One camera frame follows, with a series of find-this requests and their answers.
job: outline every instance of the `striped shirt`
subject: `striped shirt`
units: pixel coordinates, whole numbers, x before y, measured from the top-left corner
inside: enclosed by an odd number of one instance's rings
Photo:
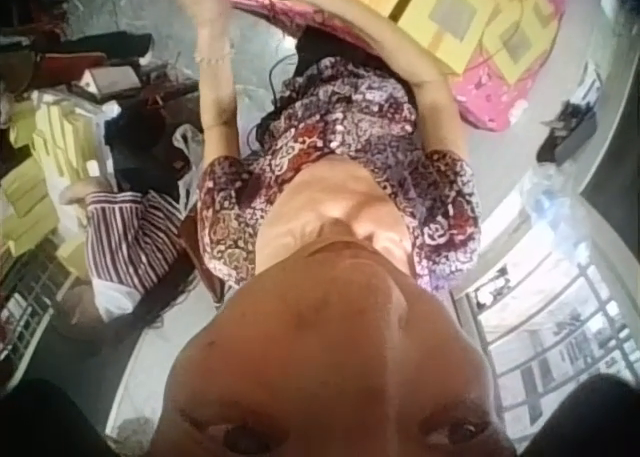
[[[95,192],[86,204],[89,275],[144,295],[180,251],[178,204],[155,192]]]

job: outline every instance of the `pink blanket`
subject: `pink blanket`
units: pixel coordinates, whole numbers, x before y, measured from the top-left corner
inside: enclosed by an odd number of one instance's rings
[[[285,32],[293,33],[306,25],[314,25],[339,35],[357,45],[365,46],[343,23],[305,5],[272,0],[231,0],[240,9],[259,13]],[[566,0],[551,0],[558,17],[564,13]],[[489,131],[509,128],[533,87],[547,56],[540,59],[527,75],[515,85],[504,81],[486,56],[472,58],[468,69],[453,84],[453,90],[464,119],[471,125]]]

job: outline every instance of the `floral dress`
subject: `floral dress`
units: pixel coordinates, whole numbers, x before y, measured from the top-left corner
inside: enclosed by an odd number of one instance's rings
[[[255,273],[258,231],[286,185],[327,155],[366,168],[395,203],[412,241],[419,285],[448,288],[477,259],[473,175],[453,152],[424,152],[416,109],[388,74],[329,57],[284,84],[261,149],[220,157],[200,182],[198,226],[207,267],[241,286]]]

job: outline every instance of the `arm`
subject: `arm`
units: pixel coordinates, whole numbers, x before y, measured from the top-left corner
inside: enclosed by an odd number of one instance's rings
[[[222,156],[240,157],[238,104],[228,42],[198,31],[200,119],[204,130],[204,162]]]
[[[446,77],[411,36],[359,0],[306,0],[351,24],[416,97],[425,150],[451,150],[468,158],[467,133]]]

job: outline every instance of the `eye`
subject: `eye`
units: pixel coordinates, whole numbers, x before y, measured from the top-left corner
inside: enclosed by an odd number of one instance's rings
[[[489,424],[486,423],[458,422],[429,432],[425,440],[428,445],[434,447],[455,447],[473,442],[483,435],[488,427]]]
[[[222,436],[222,445],[237,455],[264,455],[275,450],[278,442],[264,432],[243,424],[228,427]]]

